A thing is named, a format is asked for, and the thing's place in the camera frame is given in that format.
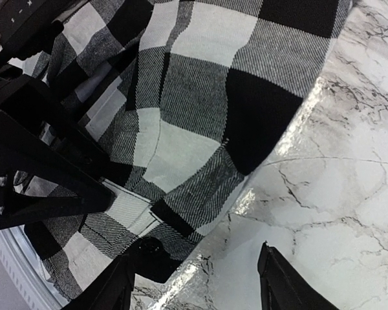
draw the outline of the button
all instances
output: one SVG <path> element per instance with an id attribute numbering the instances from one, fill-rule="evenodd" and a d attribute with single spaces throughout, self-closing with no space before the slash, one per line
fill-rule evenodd
<path id="1" fill-rule="evenodd" d="M 154 237 L 142 238 L 138 247 L 143 255 L 157 255 L 160 254 L 164 248 L 162 242 Z"/>

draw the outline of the metal bolt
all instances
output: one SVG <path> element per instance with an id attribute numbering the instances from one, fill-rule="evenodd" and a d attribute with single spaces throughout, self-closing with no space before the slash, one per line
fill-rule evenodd
<path id="1" fill-rule="evenodd" d="M 0 186 L 4 187 L 4 186 L 6 186 L 6 184 L 7 184 L 7 177 L 6 176 L 1 176 L 0 177 Z"/>
<path id="2" fill-rule="evenodd" d="M 0 207 L 0 215 L 3 215 L 3 212 L 5 211 L 4 207 Z"/>

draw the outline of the checkered cloth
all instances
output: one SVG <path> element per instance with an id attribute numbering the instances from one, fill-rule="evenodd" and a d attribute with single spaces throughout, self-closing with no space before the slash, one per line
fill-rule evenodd
<path id="1" fill-rule="evenodd" d="M 350 0 L 92 0 L 65 24 L 43 77 L 109 153 L 105 213 L 26 225 L 51 280 L 76 298 L 143 237 L 163 282 L 225 215 L 311 89 Z M 42 136 L 55 143 L 52 129 Z M 72 194 L 33 178 L 27 194 Z"/>

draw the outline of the plaid fabric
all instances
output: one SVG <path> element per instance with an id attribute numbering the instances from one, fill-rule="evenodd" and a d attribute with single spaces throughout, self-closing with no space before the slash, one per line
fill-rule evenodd
<path id="1" fill-rule="evenodd" d="M 25 64 L 110 154 L 105 213 L 27 225 L 58 290 L 76 298 L 152 236 L 165 281 L 231 207 L 308 94 L 350 0 L 92 0 L 52 55 Z M 48 129 L 43 139 L 55 141 Z M 66 146 L 73 156 L 73 146 Z M 72 194 L 33 178 L 27 194 Z"/>

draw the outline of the white marble table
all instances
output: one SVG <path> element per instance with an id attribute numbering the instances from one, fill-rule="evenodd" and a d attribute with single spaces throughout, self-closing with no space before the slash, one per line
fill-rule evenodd
<path id="1" fill-rule="evenodd" d="M 264 241 L 339 309 L 388 310 L 388 0 L 355 4 L 276 149 L 169 283 L 134 310 L 261 309 Z"/>

